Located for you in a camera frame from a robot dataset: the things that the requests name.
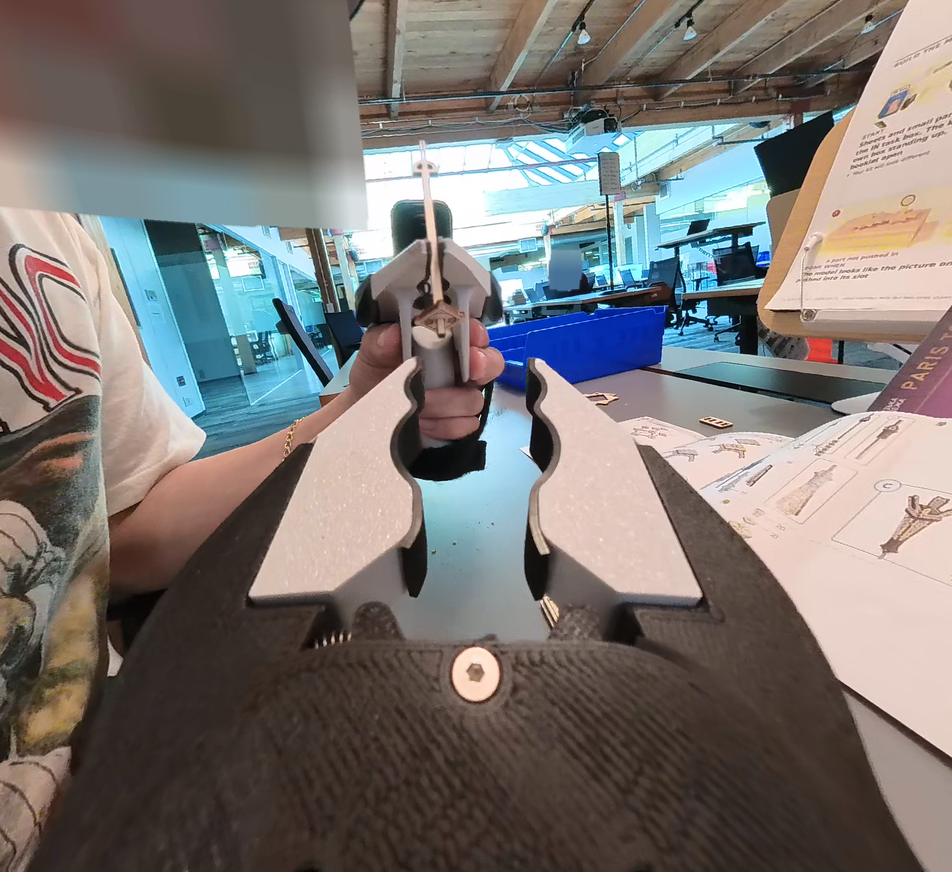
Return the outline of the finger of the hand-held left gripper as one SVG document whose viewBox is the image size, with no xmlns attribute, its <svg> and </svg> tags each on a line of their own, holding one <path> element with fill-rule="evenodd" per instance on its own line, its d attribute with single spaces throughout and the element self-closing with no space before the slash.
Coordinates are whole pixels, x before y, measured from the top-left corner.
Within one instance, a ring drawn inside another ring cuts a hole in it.
<svg viewBox="0 0 952 872">
<path fill-rule="evenodd" d="M 376 307 L 372 322 L 394 324 L 404 361 L 416 356 L 422 380 L 433 381 L 433 357 L 414 340 L 415 319 L 433 306 L 430 281 L 430 248 L 426 240 L 413 241 L 380 271 L 370 277 L 370 298 Z"/>
<path fill-rule="evenodd" d="M 452 330 L 462 383 L 470 381 L 470 322 L 493 322 L 493 278 L 490 272 L 452 239 L 439 240 L 446 301 L 461 315 Z"/>
</svg>

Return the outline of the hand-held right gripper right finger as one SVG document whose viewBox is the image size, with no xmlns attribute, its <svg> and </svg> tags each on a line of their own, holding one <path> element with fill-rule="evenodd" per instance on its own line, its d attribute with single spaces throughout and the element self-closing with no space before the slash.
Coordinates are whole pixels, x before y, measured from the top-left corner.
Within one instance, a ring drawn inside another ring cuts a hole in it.
<svg viewBox="0 0 952 872">
<path fill-rule="evenodd" d="M 622 605 L 693 608 L 703 592 L 632 437 L 539 358 L 527 363 L 532 596 L 611 628 Z"/>
</svg>

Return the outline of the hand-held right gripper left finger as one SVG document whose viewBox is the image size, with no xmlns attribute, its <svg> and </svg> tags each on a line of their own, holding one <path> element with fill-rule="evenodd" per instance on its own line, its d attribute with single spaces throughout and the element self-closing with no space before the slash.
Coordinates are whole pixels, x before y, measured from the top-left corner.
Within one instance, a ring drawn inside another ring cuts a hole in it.
<svg viewBox="0 0 952 872">
<path fill-rule="evenodd" d="M 314 440 L 248 592 L 256 606 L 321 604 L 344 628 L 369 603 L 422 592 L 420 361 L 411 357 Z"/>
</svg>

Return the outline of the wooden tower spire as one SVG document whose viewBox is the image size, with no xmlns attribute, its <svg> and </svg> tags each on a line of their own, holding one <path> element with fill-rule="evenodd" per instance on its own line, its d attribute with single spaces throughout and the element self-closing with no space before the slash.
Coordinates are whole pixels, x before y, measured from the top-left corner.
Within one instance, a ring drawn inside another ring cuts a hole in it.
<svg viewBox="0 0 952 872">
<path fill-rule="evenodd" d="M 427 248 L 427 277 L 426 282 L 430 296 L 430 305 L 415 319 L 415 325 L 423 327 L 444 339 L 453 325 L 454 311 L 447 307 L 443 287 L 442 263 L 440 257 L 439 236 L 436 228 L 435 210 L 433 205 L 430 179 L 434 175 L 434 165 L 428 160 L 426 144 L 423 139 L 419 142 L 420 161 L 414 167 L 414 173 L 421 178 L 423 220 L 425 228 L 425 243 Z"/>
</svg>

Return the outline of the person's left forearm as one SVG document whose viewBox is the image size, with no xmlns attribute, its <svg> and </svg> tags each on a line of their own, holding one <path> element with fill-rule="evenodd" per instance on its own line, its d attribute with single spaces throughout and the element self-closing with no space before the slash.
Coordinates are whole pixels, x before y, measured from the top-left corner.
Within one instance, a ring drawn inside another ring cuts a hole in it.
<svg viewBox="0 0 952 872">
<path fill-rule="evenodd" d="M 111 594 L 120 597 L 168 587 L 291 450 L 312 442 L 347 411 L 339 401 L 343 394 L 265 439 L 174 468 L 142 501 L 111 516 Z"/>
</svg>

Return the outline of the grey desk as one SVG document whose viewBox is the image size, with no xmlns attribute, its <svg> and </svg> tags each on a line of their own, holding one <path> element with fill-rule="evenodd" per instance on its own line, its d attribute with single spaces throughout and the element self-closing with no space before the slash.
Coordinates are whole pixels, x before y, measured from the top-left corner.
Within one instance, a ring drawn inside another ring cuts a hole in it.
<svg viewBox="0 0 952 872">
<path fill-rule="evenodd" d="M 798 436 L 831 420 L 826 408 L 740 394 L 649 370 L 631 370 L 580 384 L 619 400 L 601 412 L 616 421 L 647 415 L 701 430 L 699 418 L 720 417 L 742 429 Z M 522 391 L 496 385 L 482 434 L 483 471 L 458 481 L 423 483 L 429 545 L 422 593 L 398 611 L 411 636 L 440 640 L 541 640 L 547 632 L 524 574 L 531 485 L 538 467 L 522 452 L 531 420 Z M 946 754 L 845 689 L 880 789 L 926 870 L 951 868 L 951 771 Z"/>
</svg>

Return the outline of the black flat desk panel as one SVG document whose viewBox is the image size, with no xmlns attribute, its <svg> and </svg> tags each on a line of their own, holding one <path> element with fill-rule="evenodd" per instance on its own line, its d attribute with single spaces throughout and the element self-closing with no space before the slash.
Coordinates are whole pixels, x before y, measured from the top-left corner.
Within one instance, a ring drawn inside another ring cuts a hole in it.
<svg viewBox="0 0 952 872">
<path fill-rule="evenodd" d="M 674 375 L 729 389 L 765 393 L 774 397 L 829 406 L 845 399 L 866 395 L 876 396 L 886 385 L 809 373 L 799 369 L 748 366 L 727 362 L 689 367 L 675 371 Z"/>
</svg>

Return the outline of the person's left hand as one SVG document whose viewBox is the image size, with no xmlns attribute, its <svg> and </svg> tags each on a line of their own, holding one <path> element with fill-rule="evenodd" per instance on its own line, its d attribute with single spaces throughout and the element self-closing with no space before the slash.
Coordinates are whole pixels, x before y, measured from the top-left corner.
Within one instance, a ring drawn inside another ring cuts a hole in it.
<svg viewBox="0 0 952 872">
<path fill-rule="evenodd" d="M 485 326 L 470 319 L 470 379 L 452 388 L 427 389 L 418 419 L 422 435 L 438 441 L 470 436 L 480 426 L 483 390 L 503 372 L 505 361 L 494 349 Z M 339 397 L 345 409 L 355 405 L 401 365 L 401 332 L 395 324 L 371 327 L 351 367 L 349 386 Z"/>
</svg>

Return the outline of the blue bin with marker tag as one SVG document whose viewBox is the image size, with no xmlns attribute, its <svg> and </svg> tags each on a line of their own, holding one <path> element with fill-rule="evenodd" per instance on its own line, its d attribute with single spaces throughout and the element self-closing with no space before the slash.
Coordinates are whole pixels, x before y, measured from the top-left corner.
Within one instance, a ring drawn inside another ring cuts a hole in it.
<svg viewBox="0 0 952 872">
<path fill-rule="evenodd" d="M 525 390 L 532 358 L 572 384 L 656 365 L 666 314 L 664 306 L 603 308 L 491 328 L 490 342 L 506 362 L 499 382 Z"/>
</svg>

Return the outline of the sign on black pole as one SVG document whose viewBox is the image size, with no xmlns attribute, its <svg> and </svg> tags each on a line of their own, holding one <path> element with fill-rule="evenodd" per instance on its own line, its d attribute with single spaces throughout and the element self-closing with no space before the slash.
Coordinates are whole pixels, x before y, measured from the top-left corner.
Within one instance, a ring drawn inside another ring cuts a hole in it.
<svg viewBox="0 0 952 872">
<path fill-rule="evenodd" d="M 609 293 L 615 291 L 613 219 L 614 204 L 618 194 L 623 193 L 621 182 L 621 159 L 618 152 L 604 151 L 598 154 L 599 189 L 604 199 L 604 226 L 607 242 Z"/>
</svg>

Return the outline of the ceiling projector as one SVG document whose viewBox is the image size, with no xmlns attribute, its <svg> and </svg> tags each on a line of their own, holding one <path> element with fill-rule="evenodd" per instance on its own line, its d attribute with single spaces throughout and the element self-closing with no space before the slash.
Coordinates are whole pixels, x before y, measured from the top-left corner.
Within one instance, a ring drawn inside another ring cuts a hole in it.
<svg viewBox="0 0 952 872">
<path fill-rule="evenodd" d="M 571 117 L 568 139 L 578 140 L 618 133 L 618 120 L 605 109 L 594 108 L 578 112 Z"/>
</svg>

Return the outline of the folded instruction booklet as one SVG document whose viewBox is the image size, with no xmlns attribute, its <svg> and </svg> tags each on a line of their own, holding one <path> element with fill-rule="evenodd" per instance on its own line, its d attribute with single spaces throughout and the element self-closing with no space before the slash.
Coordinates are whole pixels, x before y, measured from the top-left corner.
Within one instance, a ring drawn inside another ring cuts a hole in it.
<svg viewBox="0 0 952 872">
<path fill-rule="evenodd" d="M 950 420 L 865 412 L 798 437 L 622 427 L 745 539 L 839 680 L 949 755 Z"/>
</svg>

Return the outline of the purple kit box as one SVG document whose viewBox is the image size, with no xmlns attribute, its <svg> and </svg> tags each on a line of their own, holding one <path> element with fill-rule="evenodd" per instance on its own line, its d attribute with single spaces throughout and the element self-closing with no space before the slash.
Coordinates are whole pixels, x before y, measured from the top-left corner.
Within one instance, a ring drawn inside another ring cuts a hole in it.
<svg viewBox="0 0 952 872">
<path fill-rule="evenodd" d="M 872 411 L 951 418 L 951 318 L 946 315 L 870 405 Z"/>
</svg>

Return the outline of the black monitor back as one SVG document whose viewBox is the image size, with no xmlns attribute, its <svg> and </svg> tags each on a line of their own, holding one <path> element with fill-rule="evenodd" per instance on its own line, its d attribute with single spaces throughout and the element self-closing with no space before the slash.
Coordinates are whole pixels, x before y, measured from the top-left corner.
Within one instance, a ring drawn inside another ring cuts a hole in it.
<svg viewBox="0 0 952 872">
<path fill-rule="evenodd" d="M 754 146 L 771 197 L 803 186 L 820 144 L 834 126 L 834 113 L 829 111 Z"/>
</svg>

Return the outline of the printed instruction sheet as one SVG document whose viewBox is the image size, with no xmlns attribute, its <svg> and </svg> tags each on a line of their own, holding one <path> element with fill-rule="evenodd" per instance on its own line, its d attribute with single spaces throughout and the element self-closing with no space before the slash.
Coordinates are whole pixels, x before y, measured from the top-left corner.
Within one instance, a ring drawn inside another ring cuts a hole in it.
<svg viewBox="0 0 952 872">
<path fill-rule="evenodd" d="M 768 308 L 950 307 L 951 0 L 908 0 Z"/>
</svg>

